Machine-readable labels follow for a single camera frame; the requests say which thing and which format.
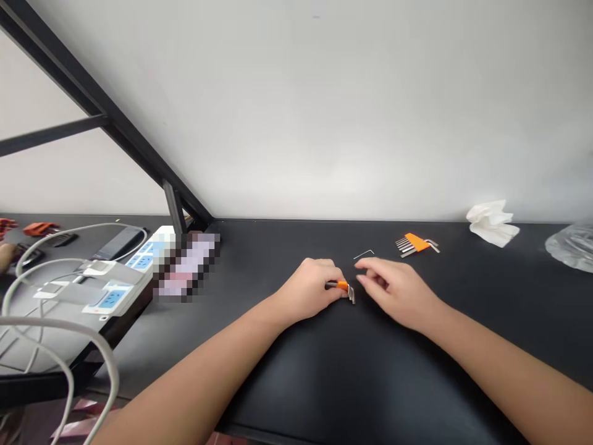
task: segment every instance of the blue outlet label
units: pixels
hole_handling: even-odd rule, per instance
[[[140,255],[134,255],[133,257],[131,257],[128,262],[125,264],[126,266],[132,267],[132,265],[138,261]]]
[[[152,255],[145,255],[141,257],[136,264],[133,266],[134,269],[146,269],[153,262]]]
[[[124,296],[125,290],[112,290],[107,297],[103,299],[101,304],[99,305],[100,308],[111,309],[114,307],[117,302]]]
[[[153,244],[152,243],[146,243],[144,244],[144,246],[142,246],[142,248],[138,251],[138,253],[146,253],[146,252],[150,252],[153,248]]]

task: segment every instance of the metal shelf frame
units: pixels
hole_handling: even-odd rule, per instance
[[[183,211],[205,231],[213,217],[189,187],[76,60],[31,5],[0,0],[0,27],[87,114],[88,118],[0,140],[0,156],[101,128],[165,191],[176,233],[187,233]]]
[[[175,233],[187,233],[183,209],[193,218],[192,229],[205,231],[208,228],[214,220],[210,212],[29,3],[0,0],[0,28],[88,115],[78,121],[0,140],[0,157],[100,128],[163,188]],[[100,333],[112,348],[151,300],[152,288],[149,286],[124,316],[113,317],[106,323]],[[76,394],[84,390],[102,364],[95,359],[87,360],[94,351],[94,345],[89,344],[70,365]],[[62,398],[66,390],[64,375],[58,371],[4,376],[0,379],[0,408]]]

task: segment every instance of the tissue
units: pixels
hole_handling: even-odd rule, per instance
[[[512,213],[504,213],[507,200],[474,205],[466,218],[471,222],[469,229],[484,240],[504,247],[519,233],[519,228],[511,226]]]

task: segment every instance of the white power strip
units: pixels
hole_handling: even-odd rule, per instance
[[[132,305],[146,285],[152,280],[154,267],[161,264],[161,258],[168,256],[173,248],[175,232],[173,226],[161,226],[142,247],[126,262],[126,266],[143,273],[142,279],[134,286],[109,281],[104,287],[104,297],[94,305],[86,305],[82,312],[100,315],[106,321],[112,316],[123,315]]]

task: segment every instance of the right hand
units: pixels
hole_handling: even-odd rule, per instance
[[[367,294],[386,314],[407,328],[423,332],[439,311],[447,307],[408,264],[363,258],[355,267],[367,269],[366,275],[356,276]]]

